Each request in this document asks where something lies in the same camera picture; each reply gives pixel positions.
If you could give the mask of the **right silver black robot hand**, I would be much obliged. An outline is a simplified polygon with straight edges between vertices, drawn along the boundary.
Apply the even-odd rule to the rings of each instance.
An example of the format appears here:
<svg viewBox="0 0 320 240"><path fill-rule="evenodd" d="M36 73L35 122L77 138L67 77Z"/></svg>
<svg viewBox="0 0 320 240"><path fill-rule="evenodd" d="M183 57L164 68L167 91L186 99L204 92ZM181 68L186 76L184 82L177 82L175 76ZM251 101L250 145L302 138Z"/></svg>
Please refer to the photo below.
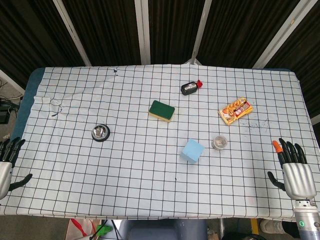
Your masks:
<svg viewBox="0 0 320 240"><path fill-rule="evenodd" d="M267 175L271 183L286 192L292 200L312 200L317 195L316 185L302 147L282 138L272 141L272 145L280 163L283 182L278 181L269 171Z"/></svg>

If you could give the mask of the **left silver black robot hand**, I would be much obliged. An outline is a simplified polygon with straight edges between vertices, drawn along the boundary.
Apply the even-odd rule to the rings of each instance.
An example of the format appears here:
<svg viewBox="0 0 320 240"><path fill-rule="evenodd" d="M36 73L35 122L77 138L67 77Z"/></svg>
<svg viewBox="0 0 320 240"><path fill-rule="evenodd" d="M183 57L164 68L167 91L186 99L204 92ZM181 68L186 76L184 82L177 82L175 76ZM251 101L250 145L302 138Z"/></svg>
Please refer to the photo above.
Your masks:
<svg viewBox="0 0 320 240"><path fill-rule="evenodd" d="M21 147L25 143L25 139L16 137L13 140L6 139L0 142L0 199L2 200L8 192L26 185L32 178L32 174L28 174L23 180L11 183L13 169Z"/></svg>

